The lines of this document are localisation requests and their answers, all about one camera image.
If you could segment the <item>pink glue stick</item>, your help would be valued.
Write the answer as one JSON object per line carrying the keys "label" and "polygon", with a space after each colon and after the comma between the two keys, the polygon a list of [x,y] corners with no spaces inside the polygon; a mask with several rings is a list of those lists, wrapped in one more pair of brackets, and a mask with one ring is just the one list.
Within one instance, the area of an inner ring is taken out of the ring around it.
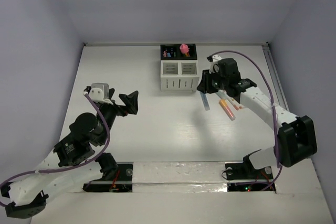
{"label": "pink glue stick", "polygon": [[187,44],[181,44],[180,45],[180,52],[185,57],[189,57],[190,56],[190,54],[189,54],[189,47],[188,47]]}

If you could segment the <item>orange pink pastel highlighter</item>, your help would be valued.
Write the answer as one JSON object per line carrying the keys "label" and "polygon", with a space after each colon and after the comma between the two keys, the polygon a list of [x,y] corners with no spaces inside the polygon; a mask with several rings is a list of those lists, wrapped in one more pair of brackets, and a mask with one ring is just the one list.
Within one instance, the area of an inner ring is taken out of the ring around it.
{"label": "orange pink pastel highlighter", "polygon": [[226,101],[224,99],[220,99],[219,101],[219,105],[222,107],[222,109],[224,110],[224,112],[226,113],[226,115],[229,117],[229,119],[231,121],[235,120],[236,117],[234,115],[234,113],[232,112],[232,110],[230,109],[230,107],[227,105]]}

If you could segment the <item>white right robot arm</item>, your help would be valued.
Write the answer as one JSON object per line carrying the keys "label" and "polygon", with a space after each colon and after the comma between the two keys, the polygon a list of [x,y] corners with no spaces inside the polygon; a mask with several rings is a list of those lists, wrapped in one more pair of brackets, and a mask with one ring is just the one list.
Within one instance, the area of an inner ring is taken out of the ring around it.
{"label": "white right robot arm", "polygon": [[275,134],[274,146],[245,156],[241,171],[246,177],[255,177],[267,166],[291,167],[317,152],[314,123],[310,117],[289,112],[274,101],[272,94],[265,95],[253,81],[241,78],[233,58],[214,55],[207,59],[211,66],[202,72],[197,90],[202,94],[222,92],[228,95],[254,112]]}

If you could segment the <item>long blue pastel highlighter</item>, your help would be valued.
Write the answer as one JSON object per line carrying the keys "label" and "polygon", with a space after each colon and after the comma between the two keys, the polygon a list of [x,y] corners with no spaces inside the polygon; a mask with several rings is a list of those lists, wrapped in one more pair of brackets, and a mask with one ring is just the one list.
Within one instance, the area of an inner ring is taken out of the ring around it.
{"label": "long blue pastel highlighter", "polygon": [[206,111],[209,111],[210,110],[210,106],[209,106],[209,103],[208,103],[208,99],[206,97],[206,94],[200,92],[200,96],[201,96],[201,99],[202,99],[202,103],[203,103],[203,106],[204,106],[204,109]]}

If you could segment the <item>aluminium rail right edge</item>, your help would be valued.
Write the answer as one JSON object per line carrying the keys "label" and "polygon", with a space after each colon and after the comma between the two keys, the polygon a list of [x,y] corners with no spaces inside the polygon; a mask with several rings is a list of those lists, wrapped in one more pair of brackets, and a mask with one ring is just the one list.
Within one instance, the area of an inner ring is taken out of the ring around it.
{"label": "aluminium rail right edge", "polygon": [[297,150],[295,127],[290,125],[297,120],[297,116],[288,110],[270,48],[267,45],[262,46],[262,51],[267,64],[267,72],[264,74],[265,84],[271,99],[270,115],[267,116],[267,120],[275,135],[275,156],[278,162],[284,164],[285,158]]}

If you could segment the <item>yellow-capped white pen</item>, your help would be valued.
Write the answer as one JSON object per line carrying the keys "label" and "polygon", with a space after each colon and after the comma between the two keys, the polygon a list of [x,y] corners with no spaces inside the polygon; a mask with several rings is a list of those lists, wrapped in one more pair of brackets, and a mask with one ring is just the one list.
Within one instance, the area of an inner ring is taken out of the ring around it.
{"label": "yellow-capped white pen", "polygon": [[239,110],[239,106],[237,105],[236,102],[234,102],[234,99],[231,98],[225,91],[223,91],[222,94],[228,100],[228,102],[233,106],[233,108],[238,111]]}

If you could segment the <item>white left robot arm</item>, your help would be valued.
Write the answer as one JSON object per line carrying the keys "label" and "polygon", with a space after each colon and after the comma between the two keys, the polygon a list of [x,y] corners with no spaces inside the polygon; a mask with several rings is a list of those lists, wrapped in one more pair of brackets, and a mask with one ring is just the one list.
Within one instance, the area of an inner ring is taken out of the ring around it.
{"label": "white left robot arm", "polygon": [[110,181],[112,191],[130,191],[132,167],[118,164],[106,149],[110,131],[118,116],[138,112],[138,91],[120,94],[122,105],[112,96],[106,83],[93,83],[83,91],[96,113],[85,112],[69,125],[70,132],[33,170],[15,175],[1,183],[1,204],[9,218],[29,219],[43,211],[58,195],[77,189],[92,191],[95,180]]}

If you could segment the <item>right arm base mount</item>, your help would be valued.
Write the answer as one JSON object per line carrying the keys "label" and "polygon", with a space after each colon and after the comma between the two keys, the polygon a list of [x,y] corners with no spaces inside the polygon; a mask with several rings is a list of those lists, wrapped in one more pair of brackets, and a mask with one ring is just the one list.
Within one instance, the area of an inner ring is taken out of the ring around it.
{"label": "right arm base mount", "polygon": [[228,192],[262,191],[274,178],[269,166],[254,169],[243,163],[226,163],[221,176],[227,181]]}

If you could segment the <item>white four-slot pen organizer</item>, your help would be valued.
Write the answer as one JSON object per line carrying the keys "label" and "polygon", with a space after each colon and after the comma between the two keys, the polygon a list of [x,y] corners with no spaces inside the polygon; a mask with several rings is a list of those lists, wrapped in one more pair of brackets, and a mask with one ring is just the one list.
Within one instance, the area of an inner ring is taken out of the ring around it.
{"label": "white four-slot pen organizer", "polygon": [[[162,91],[195,92],[199,83],[197,50],[195,44],[187,44],[189,57],[180,52],[181,44],[160,45],[160,81]],[[171,54],[164,58],[163,51]]]}

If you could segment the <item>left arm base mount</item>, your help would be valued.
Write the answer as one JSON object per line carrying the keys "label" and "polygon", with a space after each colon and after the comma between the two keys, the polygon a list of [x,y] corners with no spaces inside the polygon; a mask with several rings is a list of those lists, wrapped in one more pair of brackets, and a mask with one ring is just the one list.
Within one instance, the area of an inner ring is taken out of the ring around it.
{"label": "left arm base mount", "polygon": [[87,182],[83,190],[87,193],[131,193],[133,188],[133,163],[119,163],[119,171],[111,179],[98,179]]}

